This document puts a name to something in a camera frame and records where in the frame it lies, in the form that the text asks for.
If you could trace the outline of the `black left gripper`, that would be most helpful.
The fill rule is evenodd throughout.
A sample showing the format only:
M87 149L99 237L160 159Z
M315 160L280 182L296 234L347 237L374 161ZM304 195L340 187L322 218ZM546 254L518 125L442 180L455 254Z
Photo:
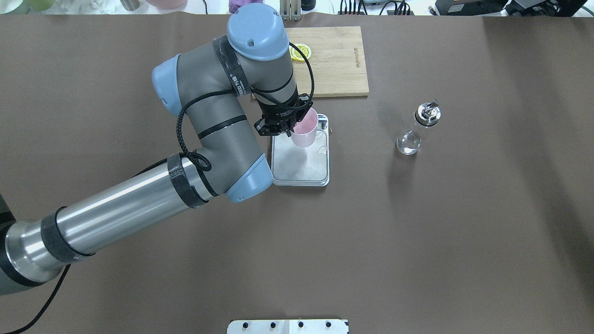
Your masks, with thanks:
M261 118L254 123L254 128L260 136L277 136L293 131L313 105L310 95L303 93L293 96L286 102L280 102L266 94L256 94L261 109Z

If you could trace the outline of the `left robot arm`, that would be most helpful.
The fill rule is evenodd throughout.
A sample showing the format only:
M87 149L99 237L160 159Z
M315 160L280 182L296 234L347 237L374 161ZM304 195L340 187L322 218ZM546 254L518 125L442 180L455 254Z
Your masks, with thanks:
M313 104L298 93L284 19L252 3L227 34L155 67L151 80L177 117L181 151L133 178L37 221L1 215L1 294L39 287L66 266L224 194L239 203L273 174L256 135L289 135Z

